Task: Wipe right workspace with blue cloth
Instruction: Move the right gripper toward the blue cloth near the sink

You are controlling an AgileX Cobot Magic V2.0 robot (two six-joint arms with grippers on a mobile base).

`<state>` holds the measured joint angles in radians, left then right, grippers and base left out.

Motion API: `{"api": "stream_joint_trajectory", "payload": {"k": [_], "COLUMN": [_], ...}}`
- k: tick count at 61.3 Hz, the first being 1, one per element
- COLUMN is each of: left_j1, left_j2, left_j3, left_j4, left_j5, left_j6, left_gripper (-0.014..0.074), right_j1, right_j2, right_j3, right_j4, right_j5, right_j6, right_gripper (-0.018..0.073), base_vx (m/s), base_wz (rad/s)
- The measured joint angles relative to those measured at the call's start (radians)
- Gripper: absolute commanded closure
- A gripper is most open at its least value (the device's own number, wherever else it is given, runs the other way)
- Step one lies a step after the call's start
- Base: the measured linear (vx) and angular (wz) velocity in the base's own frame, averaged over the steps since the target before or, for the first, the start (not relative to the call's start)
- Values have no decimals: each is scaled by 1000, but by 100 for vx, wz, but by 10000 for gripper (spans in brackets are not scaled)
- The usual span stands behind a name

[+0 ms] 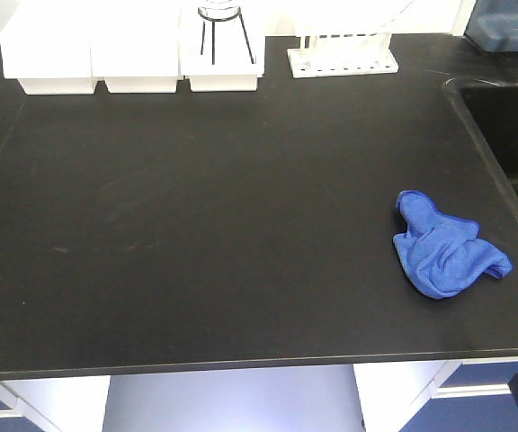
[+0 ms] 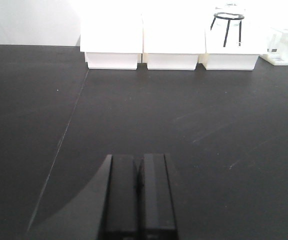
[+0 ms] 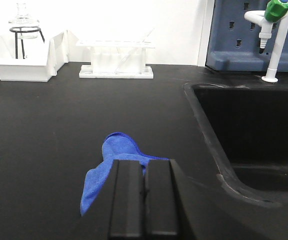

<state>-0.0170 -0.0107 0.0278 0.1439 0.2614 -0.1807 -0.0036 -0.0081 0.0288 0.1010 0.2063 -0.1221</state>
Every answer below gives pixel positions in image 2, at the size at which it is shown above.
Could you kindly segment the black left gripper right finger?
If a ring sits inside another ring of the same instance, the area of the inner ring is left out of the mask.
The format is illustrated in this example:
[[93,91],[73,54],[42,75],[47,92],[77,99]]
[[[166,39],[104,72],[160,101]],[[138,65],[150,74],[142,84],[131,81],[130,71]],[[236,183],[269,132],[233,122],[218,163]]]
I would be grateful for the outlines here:
[[176,240],[177,227],[165,156],[146,153],[140,164],[140,232],[143,240]]

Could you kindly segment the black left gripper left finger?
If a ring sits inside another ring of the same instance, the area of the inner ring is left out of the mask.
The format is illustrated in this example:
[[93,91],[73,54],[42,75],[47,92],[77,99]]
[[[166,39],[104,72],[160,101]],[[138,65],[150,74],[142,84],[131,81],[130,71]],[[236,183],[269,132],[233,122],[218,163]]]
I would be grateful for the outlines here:
[[108,154],[109,178],[102,240],[137,239],[137,167],[127,154]]

